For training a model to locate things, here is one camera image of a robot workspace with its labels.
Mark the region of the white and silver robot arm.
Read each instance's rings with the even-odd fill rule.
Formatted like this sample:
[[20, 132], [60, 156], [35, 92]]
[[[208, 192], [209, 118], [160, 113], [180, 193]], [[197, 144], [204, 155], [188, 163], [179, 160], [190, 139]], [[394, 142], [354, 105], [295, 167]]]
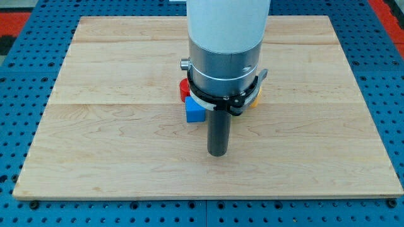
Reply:
[[236, 96], [253, 83], [270, 0], [187, 0], [189, 83]]

